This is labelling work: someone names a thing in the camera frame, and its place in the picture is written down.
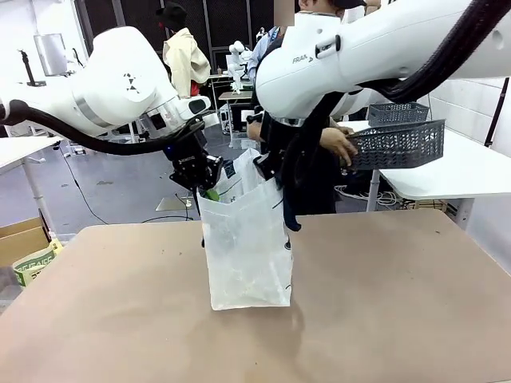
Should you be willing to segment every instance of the black cap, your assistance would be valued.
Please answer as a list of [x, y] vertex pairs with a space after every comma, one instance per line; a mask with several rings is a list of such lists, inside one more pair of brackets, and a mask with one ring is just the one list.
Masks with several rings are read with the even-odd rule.
[[350, 10], [357, 6], [367, 6], [366, 2], [363, 0], [333, 0], [333, 2], [335, 6], [343, 8], [344, 10]]
[[161, 24], [166, 28], [177, 32], [186, 26], [186, 9], [175, 2], [166, 2], [165, 8], [156, 11], [156, 15]]

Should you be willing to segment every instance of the plastic bag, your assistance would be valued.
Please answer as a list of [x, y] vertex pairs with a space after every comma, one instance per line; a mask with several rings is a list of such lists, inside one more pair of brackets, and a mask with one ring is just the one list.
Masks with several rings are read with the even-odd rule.
[[214, 310], [290, 306], [293, 258], [283, 221], [283, 197], [275, 179], [266, 181], [248, 149], [223, 174], [220, 201], [198, 197], [209, 290]]

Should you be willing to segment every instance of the person in beige jacket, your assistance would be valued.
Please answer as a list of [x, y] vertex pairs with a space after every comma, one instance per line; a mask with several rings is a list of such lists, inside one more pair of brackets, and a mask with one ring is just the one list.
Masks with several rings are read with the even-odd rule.
[[166, 27], [172, 37], [164, 42], [163, 61], [171, 71], [171, 81], [182, 98], [197, 96], [206, 83], [211, 66], [186, 28], [186, 10], [175, 2], [167, 2], [156, 12], [160, 27]]

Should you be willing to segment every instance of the gray floor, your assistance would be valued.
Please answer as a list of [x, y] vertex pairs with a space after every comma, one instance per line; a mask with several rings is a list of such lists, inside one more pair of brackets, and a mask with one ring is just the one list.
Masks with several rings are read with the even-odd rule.
[[[206, 132], [208, 150], [215, 156], [236, 158], [242, 151], [228, 147], [228, 136], [219, 128]], [[57, 233], [78, 233], [84, 227], [98, 225], [87, 209], [59, 151], [47, 148], [34, 155], [46, 158], [44, 164], [31, 164], [39, 187], [46, 198]], [[170, 162], [163, 153], [143, 156], [95, 154], [72, 156], [69, 165], [90, 207], [107, 223], [139, 223], [164, 215], [184, 215], [184, 211], [156, 212], [164, 197], [188, 194], [168, 177]], [[345, 199], [339, 212], [365, 211], [364, 201]], [[0, 227], [33, 218], [38, 213], [30, 187], [21, 167], [0, 175]], [[196, 210], [190, 216], [198, 219]], [[181, 219], [162, 219], [175, 221]]]

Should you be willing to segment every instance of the table leg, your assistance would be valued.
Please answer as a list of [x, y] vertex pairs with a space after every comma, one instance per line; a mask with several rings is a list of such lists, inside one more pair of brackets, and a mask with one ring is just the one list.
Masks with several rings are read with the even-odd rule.
[[133, 130], [133, 122], [128, 124], [129, 126], [129, 136], [131, 137], [131, 143], [136, 144], [138, 142], [137, 138], [135, 138], [135, 131]]
[[461, 200], [458, 213], [456, 214], [456, 224], [463, 230], [466, 230], [469, 224], [474, 201], [474, 198], [464, 198]]
[[231, 133], [231, 143], [229, 144], [229, 148], [232, 148], [234, 145], [232, 144], [232, 117], [231, 117], [231, 104], [229, 104], [229, 101], [227, 100], [227, 118], [229, 123], [229, 132]]
[[218, 103], [216, 102], [215, 82], [211, 80], [211, 89], [213, 91], [213, 102], [215, 103], [215, 112], [218, 114]]
[[378, 198], [378, 189], [380, 187], [380, 171], [373, 170], [373, 176], [370, 179], [369, 199], [367, 200], [367, 212], [376, 210], [376, 199]]
[[30, 189], [32, 189], [32, 194], [34, 194], [35, 203], [38, 205], [41, 210], [42, 216], [45, 218], [46, 223], [50, 229], [50, 234], [55, 234], [57, 232], [57, 228], [55, 227], [55, 223], [53, 222], [51, 215], [48, 211], [48, 207], [46, 206], [46, 201], [39, 190], [38, 185], [35, 182], [34, 174], [32, 173], [32, 169], [28, 165], [28, 158], [25, 157], [22, 159], [23, 170], [25, 171], [26, 179], [29, 181]]

